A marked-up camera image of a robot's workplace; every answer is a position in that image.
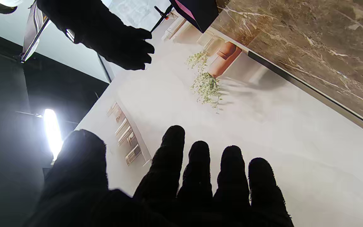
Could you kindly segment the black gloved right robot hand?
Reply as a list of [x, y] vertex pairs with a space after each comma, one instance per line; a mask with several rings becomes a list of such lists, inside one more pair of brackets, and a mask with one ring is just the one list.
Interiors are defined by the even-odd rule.
[[125, 25], [101, 0], [39, 0], [37, 6], [73, 43], [125, 70], [144, 70], [152, 62], [152, 34]]

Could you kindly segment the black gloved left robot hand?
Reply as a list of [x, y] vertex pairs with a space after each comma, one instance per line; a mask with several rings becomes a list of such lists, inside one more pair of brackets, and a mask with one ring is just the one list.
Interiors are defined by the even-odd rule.
[[210, 149], [190, 148], [182, 169], [185, 130], [168, 128], [133, 196], [109, 189], [106, 145], [87, 130], [73, 131], [48, 172], [26, 227], [292, 227], [267, 160], [245, 172], [241, 149], [224, 149], [212, 192]]

